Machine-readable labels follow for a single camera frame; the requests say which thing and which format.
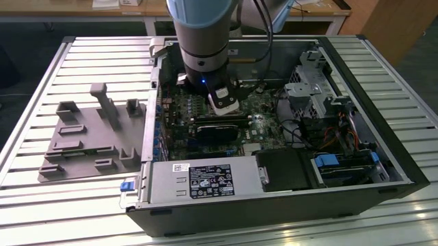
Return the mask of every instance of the wooden table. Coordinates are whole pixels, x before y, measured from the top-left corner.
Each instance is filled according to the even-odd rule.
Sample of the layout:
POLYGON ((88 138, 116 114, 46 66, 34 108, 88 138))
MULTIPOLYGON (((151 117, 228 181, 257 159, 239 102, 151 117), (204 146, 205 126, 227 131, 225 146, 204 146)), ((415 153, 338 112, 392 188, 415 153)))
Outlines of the wooden table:
POLYGON ((92 0, 0 0, 0 22, 144 22, 147 0, 139 6, 92 10, 92 0))
MULTIPOLYGON (((330 22, 327 35, 339 32, 350 10, 334 0, 303 5, 302 12, 292 9, 288 22, 330 22)), ((147 35, 155 36, 155 22, 172 21, 165 0, 143 0, 137 7, 120 6, 116 10, 92 10, 92 0, 0 0, 0 22, 144 22, 147 35)))
MULTIPOLYGON (((316 4, 303 5, 300 10, 292 9, 287 22, 330 22, 326 35, 336 35, 351 11, 342 9, 334 0, 322 0, 316 4)), ((145 28, 149 36, 155 36, 155 22, 169 22, 172 19, 165 7, 165 0, 147 0, 145 28)))

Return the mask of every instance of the metal workbench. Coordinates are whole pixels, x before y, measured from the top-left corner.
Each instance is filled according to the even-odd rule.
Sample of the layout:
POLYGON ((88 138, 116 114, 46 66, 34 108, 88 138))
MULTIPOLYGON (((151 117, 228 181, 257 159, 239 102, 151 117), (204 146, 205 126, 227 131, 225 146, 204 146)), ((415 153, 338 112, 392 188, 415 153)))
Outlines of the metal workbench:
POLYGON ((58 119, 57 103, 73 100, 79 107, 96 107, 96 98, 88 94, 91 82, 107 83, 116 104, 129 98, 147 103, 151 86, 149 37, 66 38, 0 154, 0 245, 418 245, 438 240, 436 115, 367 40, 343 36, 330 41, 430 186, 359 216, 180 238, 148 237, 119 205, 120 183, 136 173, 37 182, 58 119))

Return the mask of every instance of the black cable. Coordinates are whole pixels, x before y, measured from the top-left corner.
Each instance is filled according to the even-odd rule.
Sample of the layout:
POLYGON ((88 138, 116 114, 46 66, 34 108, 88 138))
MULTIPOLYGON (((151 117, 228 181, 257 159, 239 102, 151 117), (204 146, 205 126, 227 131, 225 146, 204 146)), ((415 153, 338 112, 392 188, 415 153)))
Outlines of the black cable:
MULTIPOLYGON (((295 131, 299 130, 299 127, 296 127, 294 130, 292 130, 292 133, 295 133, 295 131)), ((292 142, 291 142, 291 146, 294 146, 294 143, 295 143, 295 140, 294 140, 294 135, 292 135, 292 142)))
POLYGON ((295 1, 295 3, 298 3, 299 4, 299 8, 300 8, 300 22, 303 22, 304 21, 304 11, 303 11, 303 6, 302 6, 302 4, 298 2, 298 1, 295 1))
POLYGON ((264 79, 265 79, 265 76, 267 76, 267 72, 269 71, 269 67, 271 67, 271 62, 272 62, 272 39, 273 39, 273 27, 272 27, 272 19, 271 19, 271 14, 268 12, 268 8, 267 8, 267 5, 265 5, 265 2, 264 0, 260 0, 260 3, 261 3, 261 6, 263 6, 263 9, 265 11, 265 15, 267 15, 267 20, 268 20, 268 59, 267 59, 267 66, 265 66, 265 69, 264 69, 264 72, 263 72, 263 75, 259 79, 259 82, 255 84, 255 86, 252 87, 251 89, 251 92, 260 86, 260 84, 264 82, 264 79))
MULTIPOLYGON (((271 22, 271 17, 269 17, 269 13, 268 13, 268 9, 264 7, 265 6, 265 3, 264 3, 264 0, 260 0, 261 2, 261 5, 263 5, 263 8, 264 8, 264 11, 267 13, 267 19, 269 21, 269 25, 272 26, 272 22, 271 22)), ((260 8, 260 5, 257 3, 257 0, 253 0, 253 5, 259 11, 259 15, 260 15, 260 18, 261 18, 261 21, 263 21, 263 25, 264 25, 264 31, 265 31, 265 35, 267 35, 267 48, 265 48, 265 51, 264 51, 264 54, 255 59, 255 62, 259 62, 261 61, 267 55, 269 54, 271 52, 271 48, 272 48, 272 34, 271 34, 271 29, 268 28, 268 25, 267 25, 267 22, 265 22, 265 17, 264 17, 264 14, 263 14, 263 11, 261 11, 261 8, 260 8)))
POLYGON ((299 8, 294 8, 294 7, 292 7, 292 9, 296 9, 296 10, 299 10, 300 12, 304 12, 304 13, 310 13, 310 11, 308 11, 308 10, 303 10, 303 9, 299 9, 299 8))
POLYGON ((271 50, 272 50, 272 37, 273 37, 273 34, 272 34, 272 29, 273 29, 272 28, 272 19, 271 19, 269 13, 268 13, 268 9, 267 9, 264 0, 259 0, 259 1, 261 3, 263 9, 264 9, 265 14, 267 14, 267 19, 269 21, 269 27, 267 26, 264 14, 263 14, 260 5, 257 3, 257 0, 253 0, 253 4, 255 4, 255 7, 256 7, 257 12, 260 14, 260 18, 261 18, 263 25, 264 25, 264 31, 265 31, 267 39, 268 39, 268 44, 267 44, 265 52, 261 55, 261 57, 259 57, 257 59, 255 59, 255 62, 261 61, 265 58, 267 55, 268 55, 268 59, 267 59, 267 66, 265 66, 265 69, 263 71, 263 74, 261 74, 261 76, 259 78, 257 83, 252 87, 249 87, 249 88, 240 88, 239 89, 237 97, 239 97, 240 100, 244 100, 248 97, 248 95, 255 91, 255 89, 260 86, 260 84, 264 82, 267 73, 269 71, 271 62, 272 62, 272 52, 271 52, 271 50))

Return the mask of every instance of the wire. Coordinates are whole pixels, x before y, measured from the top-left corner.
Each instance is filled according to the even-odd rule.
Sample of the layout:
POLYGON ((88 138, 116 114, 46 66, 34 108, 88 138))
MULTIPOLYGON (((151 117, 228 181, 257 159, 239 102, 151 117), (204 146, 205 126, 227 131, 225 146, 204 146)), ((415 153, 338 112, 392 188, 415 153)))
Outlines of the wire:
POLYGON ((300 22, 303 22, 304 21, 304 11, 303 11, 303 6, 302 6, 302 4, 298 2, 298 1, 295 1, 295 3, 298 3, 299 4, 299 8, 300 8, 300 22))
POLYGON ((257 59, 255 59, 253 62, 256 63, 256 62, 261 61, 267 56, 268 56, 268 59, 267 59, 267 66, 265 66, 263 74, 259 78, 257 83, 249 88, 240 88, 239 96, 237 96, 240 98, 240 100, 244 100, 248 97, 248 95, 255 91, 255 89, 260 86, 260 84, 263 84, 267 73, 269 71, 271 62, 272 62, 272 39, 273 39, 272 19, 271 19, 271 15, 269 15, 268 8, 265 6, 264 0, 253 0, 253 4, 255 4, 255 7, 256 7, 257 12, 260 14, 260 18, 261 18, 261 21, 263 21, 264 30, 265 30, 265 34, 267 34, 267 39, 268 39, 267 49, 264 51, 264 54, 257 59), (259 5, 257 1, 260 1, 263 9, 264 9, 265 14, 267 14, 267 20, 269 22, 268 26, 267 26, 264 14, 263 14, 263 11, 261 11, 261 8, 260 8, 260 5, 259 5))
POLYGON ((292 9, 296 9, 296 10, 299 10, 299 11, 304 12, 304 13, 310 13, 310 11, 308 11, 308 10, 298 9, 298 8, 295 8, 295 7, 292 7, 292 9))
POLYGON ((334 128, 334 127, 328 127, 328 128, 326 129, 326 132, 323 133, 323 141, 327 140, 327 134, 328 134, 328 131, 330 131, 332 128, 334 128))
MULTIPOLYGON (((299 130, 299 127, 296 127, 294 130, 292 130, 292 133, 295 133, 295 131, 299 130)), ((290 145, 294 147, 294 143, 295 143, 295 139, 294 139, 294 135, 292 135, 292 142, 290 143, 290 145)))
POLYGON ((271 21, 271 16, 269 16, 269 13, 268 13, 268 9, 267 9, 267 6, 265 6, 265 3, 264 3, 264 0, 259 0, 261 5, 263 5, 263 9, 265 11, 265 14, 267 14, 267 20, 269 22, 269 26, 267 25, 267 22, 265 22, 265 17, 264 17, 264 14, 263 14, 263 10, 260 8, 260 5, 259 5, 259 2, 257 0, 252 0, 253 4, 255 4, 255 7, 259 11, 259 15, 260 15, 260 18, 261 18, 261 21, 263 21, 263 25, 264 25, 264 31, 265 31, 265 35, 267 35, 267 49, 264 51, 264 54, 255 59, 255 62, 259 62, 261 61, 267 55, 269 54, 271 52, 271 48, 272 48, 272 21, 271 21))
POLYGON ((338 141, 338 138, 334 137, 326 144, 323 144, 319 149, 322 150, 323 148, 328 147, 331 144, 334 144, 338 141))

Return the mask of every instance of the metal bracket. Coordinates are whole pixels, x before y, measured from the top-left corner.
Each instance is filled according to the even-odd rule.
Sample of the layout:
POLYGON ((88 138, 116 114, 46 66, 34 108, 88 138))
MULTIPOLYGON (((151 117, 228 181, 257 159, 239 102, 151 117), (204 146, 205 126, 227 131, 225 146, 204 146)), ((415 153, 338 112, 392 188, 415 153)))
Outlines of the metal bracket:
POLYGON ((300 55, 302 56, 299 57, 299 61, 303 66, 322 68, 327 63, 327 60, 319 51, 307 51, 300 55))
POLYGON ((164 37, 153 37, 151 38, 149 43, 149 54, 151 58, 156 58, 165 54, 165 39, 164 37))

